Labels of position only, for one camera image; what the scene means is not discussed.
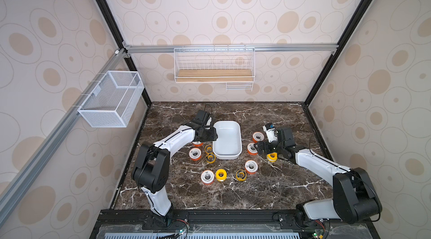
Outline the white plastic storage box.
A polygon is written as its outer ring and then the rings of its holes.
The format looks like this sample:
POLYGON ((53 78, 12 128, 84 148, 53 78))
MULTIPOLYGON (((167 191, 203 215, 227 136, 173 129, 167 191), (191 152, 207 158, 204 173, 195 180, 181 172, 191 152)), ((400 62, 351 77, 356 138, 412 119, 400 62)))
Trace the white plastic storage box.
POLYGON ((240 125, 235 121, 218 121, 214 124, 218 138, 213 142, 213 153, 218 159, 236 159, 242 152, 240 125))

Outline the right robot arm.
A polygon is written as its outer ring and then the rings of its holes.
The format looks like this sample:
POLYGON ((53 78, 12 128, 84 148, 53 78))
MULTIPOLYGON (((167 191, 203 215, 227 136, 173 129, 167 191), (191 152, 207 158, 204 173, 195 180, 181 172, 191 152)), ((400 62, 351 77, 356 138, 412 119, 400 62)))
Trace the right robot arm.
POLYGON ((255 142, 255 150, 266 157, 277 157, 303 167, 332 186, 330 199, 313 200, 296 206, 295 222, 303 228, 320 219, 355 224, 379 217, 383 206, 366 170, 349 168, 296 144, 289 127, 263 126, 266 139, 255 142))

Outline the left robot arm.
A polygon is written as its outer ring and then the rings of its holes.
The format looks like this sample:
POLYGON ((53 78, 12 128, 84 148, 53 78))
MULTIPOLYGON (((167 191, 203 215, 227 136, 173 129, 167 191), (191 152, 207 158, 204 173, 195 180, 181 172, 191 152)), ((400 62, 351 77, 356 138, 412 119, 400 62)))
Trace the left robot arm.
POLYGON ((141 145, 131 178, 147 196, 150 209, 156 216, 162 219, 173 216, 172 203, 165 188, 171 157, 188 143, 217 140, 217 131, 213 125, 212 114, 199 110, 194 119, 164 139, 141 145))

